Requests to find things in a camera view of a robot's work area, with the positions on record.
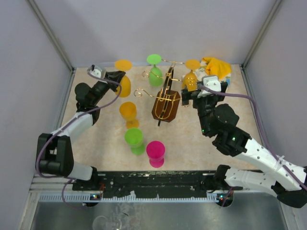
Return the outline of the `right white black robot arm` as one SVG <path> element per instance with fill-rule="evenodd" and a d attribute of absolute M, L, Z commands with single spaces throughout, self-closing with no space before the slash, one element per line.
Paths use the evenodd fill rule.
<path fill-rule="evenodd" d="M 193 101 L 197 109 L 201 132 L 206 137 L 214 137 L 212 144 L 226 156 L 245 161 L 256 166 L 260 172 L 239 170 L 227 165 L 219 165 L 214 178 L 217 188 L 243 187 L 272 195 L 280 202 L 294 208 L 302 208 L 307 203 L 307 169 L 297 166 L 272 153 L 258 143 L 249 133 L 237 127 L 239 116 L 223 101 L 228 94 L 227 82 L 197 82 L 196 89 L 181 90 L 182 103 Z"/>

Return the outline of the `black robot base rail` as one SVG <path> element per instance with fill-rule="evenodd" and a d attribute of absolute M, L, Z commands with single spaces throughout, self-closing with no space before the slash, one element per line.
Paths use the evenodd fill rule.
<path fill-rule="evenodd" d="M 214 171 L 98 171 L 88 181 L 76 180 L 73 191 L 97 192 L 91 200 L 98 201 L 191 201 L 213 194 L 221 206 L 232 202 L 235 190 L 214 177 Z"/>

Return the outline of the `orange plastic wine glass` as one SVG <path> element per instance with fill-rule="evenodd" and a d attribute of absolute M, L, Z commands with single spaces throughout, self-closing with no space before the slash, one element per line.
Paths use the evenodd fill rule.
<path fill-rule="evenodd" d="M 132 68 L 132 63 L 126 59 L 121 59 L 115 62 L 115 68 L 117 70 L 127 72 Z M 120 81 L 120 85 L 122 87 L 121 92 L 119 92 L 120 87 L 117 87 L 115 94 L 121 98 L 128 97 L 131 93 L 131 82 L 127 75 L 123 76 L 122 80 Z"/>
<path fill-rule="evenodd" d="M 137 108 L 133 102 L 123 103 L 119 108 L 119 112 L 122 118 L 126 121 L 127 129 L 139 127 L 139 121 L 136 118 Z"/>
<path fill-rule="evenodd" d="M 196 59 L 189 59 L 185 62 L 185 66 L 189 69 L 189 73 L 182 80 L 182 89 L 186 89 L 188 92 L 195 91 L 198 79 L 194 71 L 200 67 L 200 62 Z"/>

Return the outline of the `gold wire wine glass rack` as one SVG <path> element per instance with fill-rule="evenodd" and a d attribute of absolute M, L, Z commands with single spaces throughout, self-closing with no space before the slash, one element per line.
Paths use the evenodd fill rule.
<path fill-rule="evenodd" d="M 174 68 L 178 64 L 185 64 L 184 62 L 176 62 L 162 59 L 163 62 L 170 63 L 168 71 L 165 73 L 165 76 L 162 77 L 164 82 L 161 90 L 156 96 L 150 95 L 144 89 L 136 89 L 133 92 L 133 95 L 137 98 L 142 97 L 142 92 L 146 93 L 148 96 L 155 98 L 155 102 L 152 109 L 152 115 L 155 120 L 158 120 L 158 126 L 161 122 L 171 122 L 175 119 L 177 114 L 177 109 L 180 101 L 180 95 L 177 91 L 172 91 L 172 82 L 173 81 L 182 81 L 181 79 L 174 78 Z M 145 70 L 142 73 L 144 78 L 149 78 L 149 70 Z"/>

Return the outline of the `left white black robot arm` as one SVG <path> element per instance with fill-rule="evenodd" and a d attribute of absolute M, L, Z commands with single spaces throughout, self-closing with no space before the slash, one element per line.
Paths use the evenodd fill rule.
<path fill-rule="evenodd" d="M 72 144 L 80 135 L 93 126 L 100 116 L 97 106 L 104 95 L 112 90 L 121 93 L 121 81 L 124 71 L 104 71 L 96 65 L 87 69 L 87 73 L 97 83 L 90 87 L 82 82 L 76 85 L 76 113 L 62 127 L 52 133 L 43 133 L 38 137 L 35 169 L 43 178 L 65 177 L 82 180 L 89 190 L 96 189 L 100 179 L 95 175 L 94 167 L 83 165 L 74 160 Z"/>

